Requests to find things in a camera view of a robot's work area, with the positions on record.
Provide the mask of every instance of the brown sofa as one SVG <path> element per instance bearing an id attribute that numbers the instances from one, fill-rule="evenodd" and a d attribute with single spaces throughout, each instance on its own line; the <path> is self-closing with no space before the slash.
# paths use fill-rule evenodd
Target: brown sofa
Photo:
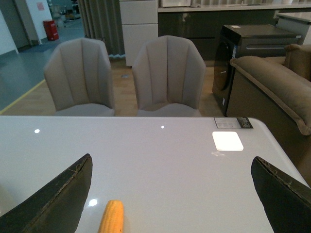
<path id="1" fill-rule="evenodd" d="M 285 49 L 286 57 L 230 61 L 235 75 L 227 115 L 263 121 L 311 186 L 311 46 Z"/>

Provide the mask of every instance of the gray floor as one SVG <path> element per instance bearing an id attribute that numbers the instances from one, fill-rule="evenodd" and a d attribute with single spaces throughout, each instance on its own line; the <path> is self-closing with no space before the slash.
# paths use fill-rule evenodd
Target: gray floor
<path id="1" fill-rule="evenodd" d="M 44 80 L 43 67 L 58 44 L 84 37 L 81 19 L 65 25 L 65 28 L 58 28 L 58 40 L 49 41 L 38 45 L 41 46 L 39 48 L 36 46 L 19 54 L 9 53 L 0 57 L 0 110 Z"/>

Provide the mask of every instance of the white cabinet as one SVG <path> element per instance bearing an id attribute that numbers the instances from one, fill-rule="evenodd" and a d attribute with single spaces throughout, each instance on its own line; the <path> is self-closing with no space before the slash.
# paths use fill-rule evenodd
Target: white cabinet
<path id="1" fill-rule="evenodd" d="M 126 65 L 132 66 L 148 40 L 158 37 L 157 0 L 120 0 Z"/>

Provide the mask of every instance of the wooden floor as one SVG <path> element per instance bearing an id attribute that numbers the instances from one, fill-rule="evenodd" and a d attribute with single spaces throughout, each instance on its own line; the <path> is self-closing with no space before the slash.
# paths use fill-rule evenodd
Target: wooden floor
<path id="1" fill-rule="evenodd" d="M 137 102 L 131 68 L 125 65 L 124 59 L 111 59 L 114 81 L 114 96 L 117 117 L 134 117 L 137 113 Z M 214 79 L 213 67 L 207 67 L 200 101 L 200 112 L 204 117 L 223 116 L 212 94 Z M 12 116 L 52 116 L 54 103 L 45 81 L 14 104 L 2 111 L 2 115 Z"/>

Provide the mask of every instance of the curtain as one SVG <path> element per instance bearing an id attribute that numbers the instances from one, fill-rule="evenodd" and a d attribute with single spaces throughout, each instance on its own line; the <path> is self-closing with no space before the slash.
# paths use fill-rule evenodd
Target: curtain
<path id="1" fill-rule="evenodd" d="M 87 38 L 102 40 L 109 55 L 124 55 L 120 4 L 118 0 L 78 0 Z"/>

